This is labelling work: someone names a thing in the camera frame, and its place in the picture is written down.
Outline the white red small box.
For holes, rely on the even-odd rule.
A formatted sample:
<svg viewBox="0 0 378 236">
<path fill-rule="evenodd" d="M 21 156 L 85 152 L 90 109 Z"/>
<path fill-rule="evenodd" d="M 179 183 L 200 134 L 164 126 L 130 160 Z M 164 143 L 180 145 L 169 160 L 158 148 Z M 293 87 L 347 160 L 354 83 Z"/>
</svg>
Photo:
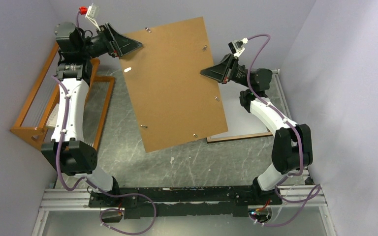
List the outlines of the white red small box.
<svg viewBox="0 0 378 236">
<path fill-rule="evenodd" d="M 51 111 L 49 118 L 46 122 L 46 127 L 48 128 L 55 128 L 57 124 L 57 118 L 58 118 L 58 110 L 59 110 L 59 104 L 57 103 L 53 110 Z"/>
</svg>

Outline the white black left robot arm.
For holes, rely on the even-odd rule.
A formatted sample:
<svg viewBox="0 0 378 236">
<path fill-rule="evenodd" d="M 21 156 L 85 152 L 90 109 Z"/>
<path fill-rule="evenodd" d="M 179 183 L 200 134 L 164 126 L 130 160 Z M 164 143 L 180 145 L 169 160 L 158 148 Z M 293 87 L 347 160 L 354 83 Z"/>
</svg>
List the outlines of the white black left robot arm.
<svg viewBox="0 0 378 236">
<path fill-rule="evenodd" d="M 74 190 L 80 181 L 85 181 L 110 207 L 121 200 L 115 189 L 115 178 L 97 164 L 96 149 L 85 143 L 83 134 L 84 108 L 91 85 L 92 59 L 108 54 L 120 58 L 142 47 L 142 43 L 118 33 L 110 23 L 100 25 L 95 36 L 86 36 L 85 31 L 72 22 L 63 22 L 55 27 L 59 46 L 59 61 L 53 79 L 59 87 L 59 109 L 56 126 L 51 139 L 41 146 L 41 153 L 53 166 L 62 186 Z M 77 178 L 69 187 L 63 175 Z"/>
</svg>

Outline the orange wooden rack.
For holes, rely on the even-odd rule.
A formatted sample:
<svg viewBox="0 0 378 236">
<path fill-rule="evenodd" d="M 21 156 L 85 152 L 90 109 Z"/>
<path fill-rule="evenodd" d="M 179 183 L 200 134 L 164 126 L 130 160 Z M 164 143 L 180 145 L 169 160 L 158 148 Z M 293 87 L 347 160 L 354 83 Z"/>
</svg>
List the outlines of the orange wooden rack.
<svg viewBox="0 0 378 236">
<path fill-rule="evenodd" d="M 54 128 L 46 127 L 54 106 L 60 101 L 59 85 L 52 78 L 56 72 L 59 47 L 54 45 L 35 84 L 33 85 L 19 116 L 10 131 L 37 150 L 50 142 Z M 99 59 L 92 59 L 91 85 L 87 94 L 84 118 L 84 142 L 98 149 L 114 90 L 115 77 L 98 75 Z"/>
</svg>

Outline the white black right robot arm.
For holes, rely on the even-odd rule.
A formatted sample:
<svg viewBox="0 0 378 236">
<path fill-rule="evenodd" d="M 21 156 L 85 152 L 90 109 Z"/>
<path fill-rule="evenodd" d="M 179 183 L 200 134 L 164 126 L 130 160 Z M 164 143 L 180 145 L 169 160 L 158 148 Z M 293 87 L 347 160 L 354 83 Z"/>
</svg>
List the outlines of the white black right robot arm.
<svg viewBox="0 0 378 236">
<path fill-rule="evenodd" d="M 264 173 L 254 179 L 257 186 L 251 190 L 251 198 L 263 204 L 284 178 L 302 173 L 313 162 L 311 129 L 297 124 L 277 109 L 266 95 L 273 72 L 269 69 L 249 71 L 238 63 L 238 58 L 227 54 L 216 65 L 202 69 L 200 74 L 221 84 L 235 82 L 247 87 L 239 95 L 240 105 L 256 116 L 274 137 L 271 164 Z"/>
</svg>

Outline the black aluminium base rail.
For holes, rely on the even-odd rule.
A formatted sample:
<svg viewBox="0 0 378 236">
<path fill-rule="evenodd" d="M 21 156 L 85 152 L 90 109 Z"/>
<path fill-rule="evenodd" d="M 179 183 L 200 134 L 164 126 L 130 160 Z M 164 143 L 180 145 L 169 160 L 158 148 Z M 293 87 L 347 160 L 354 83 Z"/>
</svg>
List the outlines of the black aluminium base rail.
<svg viewBox="0 0 378 236">
<path fill-rule="evenodd" d="M 95 193 L 90 188 L 66 191 L 47 189 L 39 211 L 123 211 L 125 219 L 168 216 L 247 216 L 263 207 L 300 207 L 309 193 L 306 207 L 325 207 L 322 191 L 312 185 L 281 186 L 278 191 L 262 191 L 253 185 L 209 187 L 122 187 L 120 197 Z"/>
</svg>

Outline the brown backing board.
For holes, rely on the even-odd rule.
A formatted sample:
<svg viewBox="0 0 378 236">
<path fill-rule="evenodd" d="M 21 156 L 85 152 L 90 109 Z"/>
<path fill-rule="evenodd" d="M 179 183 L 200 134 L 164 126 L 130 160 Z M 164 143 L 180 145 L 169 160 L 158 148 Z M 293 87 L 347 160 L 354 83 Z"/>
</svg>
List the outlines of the brown backing board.
<svg viewBox="0 0 378 236">
<path fill-rule="evenodd" d="M 146 152 L 228 130 L 202 17 L 128 33 L 142 48 L 120 59 Z"/>
</svg>

